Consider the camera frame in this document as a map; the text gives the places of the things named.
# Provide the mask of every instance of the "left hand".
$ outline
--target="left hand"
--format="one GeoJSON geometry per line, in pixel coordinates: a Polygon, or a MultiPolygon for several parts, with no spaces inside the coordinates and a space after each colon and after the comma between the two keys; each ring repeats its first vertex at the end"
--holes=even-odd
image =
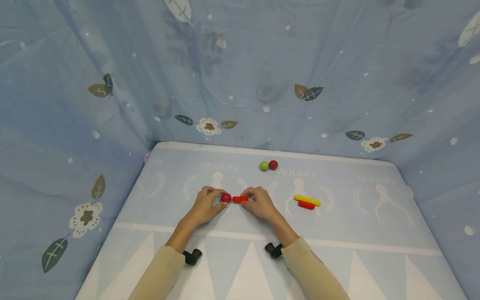
{"type": "Polygon", "coordinates": [[[204,186],[202,190],[198,192],[193,207],[185,215],[183,221],[189,222],[195,227],[210,221],[217,213],[227,207],[228,203],[226,202],[220,202],[212,206],[215,198],[225,192],[225,190],[216,190],[211,186],[204,186]]]}

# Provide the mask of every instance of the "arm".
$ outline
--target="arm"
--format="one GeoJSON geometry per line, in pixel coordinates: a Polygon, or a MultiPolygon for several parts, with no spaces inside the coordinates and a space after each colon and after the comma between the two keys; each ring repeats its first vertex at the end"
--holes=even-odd
{"type": "Polygon", "coordinates": [[[248,188],[241,196],[247,195],[252,195],[253,201],[244,201],[241,206],[270,223],[283,245],[285,264],[300,282],[308,299],[349,300],[335,276],[277,211],[268,192],[262,187],[248,188]]]}
{"type": "Polygon", "coordinates": [[[215,198],[224,192],[224,190],[215,190],[212,187],[204,187],[198,192],[192,209],[180,220],[165,246],[155,254],[133,289],[129,300],[163,300],[167,298],[185,264],[183,251],[190,236],[199,225],[210,221],[227,206],[225,202],[212,206],[215,198]]]}

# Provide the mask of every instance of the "beige sleeve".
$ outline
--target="beige sleeve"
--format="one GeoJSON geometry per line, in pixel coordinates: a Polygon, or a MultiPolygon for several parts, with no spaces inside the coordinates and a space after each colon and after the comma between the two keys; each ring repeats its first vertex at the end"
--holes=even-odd
{"type": "Polygon", "coordinates": [[[308,299],[349,300],[338,280],[312,252],[303,238],[282,248],[287,267],[300,282],[308,299]]]}
{"type": "Polygon", "coordinates": [[[185,256],[170,246],[161,247],[128,300],[164,300],[177,282],[185,256]]]}

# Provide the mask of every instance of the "hand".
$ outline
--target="hand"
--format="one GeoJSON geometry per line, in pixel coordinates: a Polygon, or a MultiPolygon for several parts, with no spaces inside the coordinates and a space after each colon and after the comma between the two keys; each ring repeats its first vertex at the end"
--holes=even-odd
{"type": "Polygon", "coordinates": [[[210,221],[218,212],[227,207],[228,203],[226,202],[220,202],[212,206],[215,198],[225,192],[224,190],[216,190],[211,186],[204,186],[202,190],[198,192],[193,207],[182,220],[195,227],[210,221]]]}
{"type": "Polygon", "coordinates": [[[272,222],[274,218],[281,216],[275,208],[268,192],[261,186],[256,188],[249,187],[240,195],[240,197],[248,196],[253,196],[253,201],[243,201],[241,206],[253,212],[257,217],[272,222]]]}

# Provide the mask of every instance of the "white triangle pattern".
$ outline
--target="white triangle pattern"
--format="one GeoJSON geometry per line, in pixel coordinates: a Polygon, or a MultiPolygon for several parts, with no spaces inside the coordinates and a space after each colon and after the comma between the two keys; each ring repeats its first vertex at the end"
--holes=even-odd
{"type": "Polygon", "coordinates": [[[287,300],[308,300],[303,288],[296,278],[293,278],[288,288],[287,300]]]}
{"type": "Polygon", "coordinates": [[[348,295],[351,300],[386,300],[382,290],[355,251],[352,257],[348,295]]]}
{"type": "Polygon", "coordinates": [[[250,243],[226,300],[273,300],[260,259],[250,243]]]}
{"type": "Polygon", "coordinates": [[[442,300],[420,270],[405,255],[407,300],[442,300]]]}
{"type": "Polygon", "coordinates": [[[154,256],[153,233],[148,236],[137,252],[105,289],[100,300],[127,300],[138,280],[144,274],[154,256]]]}
{"type": "Polygon", "coordinates": [[[197,265],[184,266],[180,278],[170,291],[167,300],[215,299],[203,240],[200,240],[197,248],[202,252],[202,257],[197,265]]]}
{"type": "Polygon", "coordinates": [[[88,272],[87,278],[85,278],[84,283],[82,284],[82,288],[78,291],[77,297],[75,300],[93,300],[96,299],[96,293],[98,290],[98,274],[99,268],[99,259],[95,259],[93,266],[90,268],[90,272],[88,272]]]}

